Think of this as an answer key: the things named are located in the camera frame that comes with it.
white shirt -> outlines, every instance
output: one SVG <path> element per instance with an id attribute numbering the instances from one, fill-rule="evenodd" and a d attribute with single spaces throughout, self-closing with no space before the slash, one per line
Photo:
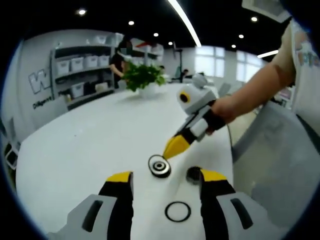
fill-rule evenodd
<path id="1" fill-rule="evenodd" d="M 320 135 L 320 60 L 294 20 L 286 28 L 272 62 L 295 74 L 292 110 Z"/>

table surface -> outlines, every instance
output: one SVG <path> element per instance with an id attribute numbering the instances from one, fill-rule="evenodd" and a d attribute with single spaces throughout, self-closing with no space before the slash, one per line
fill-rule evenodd
<path id="1" fill-rule="evenodd" d="M 56 118 L 22 143 L 17 195 L 41 230 L 60 230 L 68 213 L 90 194 L 98 194 L 107 177 L 133 171 L 131 239 L 176 239 L 175 234 L 185 240 L 206 239 L 199 187 L 188 184 L 185 175 L 189 167 L 200 166 L 224 174 L 233 184 L 228 127 L 171 159 L 166 179 L 153 177 L 147 163 L 151 155 L 162 154 L 187 117 L 176 99 L 181 87 L 157 87 L 148 100 L 130 91 L 111 94 Z M 189 204 L 192 214 L 187 221 L 166 219 L 164 209 L 172 201 Z"/>

person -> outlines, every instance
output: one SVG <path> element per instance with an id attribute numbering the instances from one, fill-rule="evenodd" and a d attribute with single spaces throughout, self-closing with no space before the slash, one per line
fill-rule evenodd
<path id="1" fill-rule="evenodd" d="M 161 65 L 159 68 L 160 68 L 160 71 L 161 71 L 161 73 L 162 73 L 163 75 L 166 74 L 165 66 Z"/>
<path id="2" fill-rule="evenodd" d="M 184 69 L 183 72 L 180 73 L 180 76 L 179 76 L 179 77 L 177 77 L 177 78 L 172 78 L 172 80 L 180 80 L 180 83 L 182 83 L 182 82 L 183 82 L 183 79 L 184 79 L 185 77 L 187 77 L 188 73 L 189 73 L 189 70 L 188 70 L 188 69 Z"/>
<path id="3" fill-rule="evenodd" d="M 119 81 L 123 78 L 126 68 L 126 56 L 130 54 L 132 49 L 131 38 L 125 36 L 115 49 L 115 54 L 110 60 L 110 69 L 114 75 L 114 88 L 119 88 Z"/>
<path id="4" fill-rule="evenodd" d="M 319 76 L 319 57 L 307 33 L 292 19 L 281 37 L 281 46 L 273 60 L 233 95 L 217 99 L 211 109 L 229 124 L 295 83 L 292 111 L 320 135 Z M 212 129 L 208 129 L 207 133 L 211 135 Z"/>

black ceiling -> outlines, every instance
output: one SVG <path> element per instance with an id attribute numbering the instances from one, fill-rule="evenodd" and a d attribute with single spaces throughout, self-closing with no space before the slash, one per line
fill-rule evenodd
<path id="1" fill-rule="evenodd" d="M 281 35 L 288 24 L 288 21 L 278 23 L 242 8 L 242 0 L 178 2 L 204 46 L 221 46 L 256 55 L 266 53 L 280 46 Z M 87 9 L 85 16 L 75 15 L 80 7 Z M 96 29 L 131 34 L 146 41 L 157 41 L 165 47 L 169 47 L 169 41 L 175 41 L 181 48 L 195 46 L 187 27 L 167 0 L 56 0 L 41 4 L 28 1 L 13 13 L 20 14 L 15 20 L 20 21 L 16 25 L 21 31 L 26 29 L 22 26 L 32 22 L 26 38 L 62 29 Z M 258 22 L 251 22 L 252 16 L 257 16 Z M 128 25 L 130 20 L 135 22 L 133 26 Z"/>

window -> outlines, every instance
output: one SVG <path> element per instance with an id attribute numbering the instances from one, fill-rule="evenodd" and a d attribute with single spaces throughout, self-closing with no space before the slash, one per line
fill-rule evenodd
<path id="1" fill-rule="evenodd" d="M 204 73 L 206 76 L 215 75 L 215 59 L 210 56 L 196 56 L 195 57 L 195 71 L 197 73 Z"/>
<path id="2" fill-rule="evenodd" d="M 196 55 L 214 56 L 215 47 L 214 46 L 201 46 L 195 48 Z"/>
<path id="3" fill-rule="evenodd" d="M 223 47 L 202 46 L 195 48 L 194 69 L 205 76 L 223 78 L 225 76 L 225 49 Z"/>
<path id="4" fill-rule="evenodd" d="M 237 51 L 236 52 L 236 80 L 247 83 L 264 66 L 264 62 L 256 55 Z"/>
<path id="5" fill-rule="evenodd" d="M 223 78 L 225 76 L 225 60 L 221 58 L 215 59 L 215 77 Z"/>

